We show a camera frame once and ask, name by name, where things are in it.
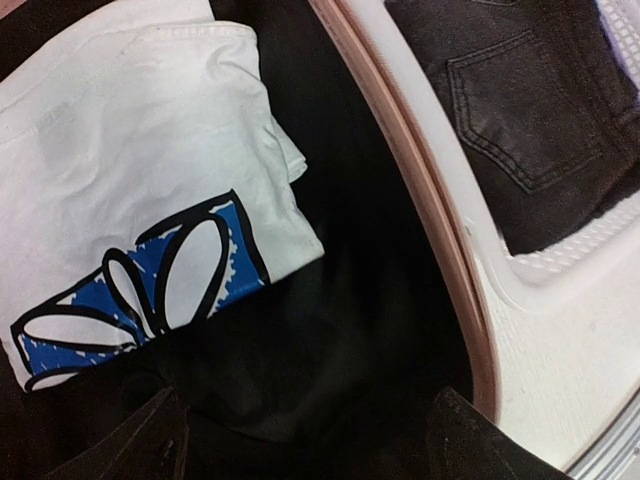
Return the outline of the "black clothing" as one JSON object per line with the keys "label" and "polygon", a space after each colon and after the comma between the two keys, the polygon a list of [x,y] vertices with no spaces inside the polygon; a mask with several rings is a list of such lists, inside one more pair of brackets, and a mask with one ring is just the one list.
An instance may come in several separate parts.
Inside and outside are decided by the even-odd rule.
{"label": "black clothing", "polygon": [[638,90],[593,1],[389,1],[514,255],[639,188]]}

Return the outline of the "white plastic mesh basket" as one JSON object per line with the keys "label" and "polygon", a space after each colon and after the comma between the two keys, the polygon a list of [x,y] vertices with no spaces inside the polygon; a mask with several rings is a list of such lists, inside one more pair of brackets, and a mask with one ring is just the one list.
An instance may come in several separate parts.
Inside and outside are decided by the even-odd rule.
{"label": "white plastic mesh basket", "polygon": [[316,11],[424,225],[465,339],[475,407],[567,473],[639,392],[639,188],[558,243],[510,253],[387,2]]}

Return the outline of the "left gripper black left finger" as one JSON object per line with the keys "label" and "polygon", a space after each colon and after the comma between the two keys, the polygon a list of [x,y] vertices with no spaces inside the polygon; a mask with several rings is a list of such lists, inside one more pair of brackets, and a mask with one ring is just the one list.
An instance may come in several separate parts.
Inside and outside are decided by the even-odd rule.
{"label": "left gripper black left finger", "polygon": [[46,479],[182,479],[187,408],[165,388],[92,448],[47,473]]}

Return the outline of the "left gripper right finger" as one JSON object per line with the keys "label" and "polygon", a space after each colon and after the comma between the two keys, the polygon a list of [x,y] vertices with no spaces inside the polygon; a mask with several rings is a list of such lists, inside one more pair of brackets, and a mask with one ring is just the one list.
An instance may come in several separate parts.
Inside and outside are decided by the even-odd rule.
{"label": "left gripper right finger", "polygon": [[567,474],[519,446],[451,388],[429,412],[429,477],[564,480]]}

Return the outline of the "pink hard-shell suitcase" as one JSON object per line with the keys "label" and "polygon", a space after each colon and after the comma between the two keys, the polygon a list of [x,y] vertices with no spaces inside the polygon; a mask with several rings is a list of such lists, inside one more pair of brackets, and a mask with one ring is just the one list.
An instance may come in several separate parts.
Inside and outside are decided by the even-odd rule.
{"label": "pink hard-shell suitcase", "polygon": [[214,1],[252,27],[324,256],[59,389],[1,368],[1,475],[39,479],[159,391],[187,408],[182,479],[431,479],[429,412],[472,374],[447,287],[367,102],[306,1]]}

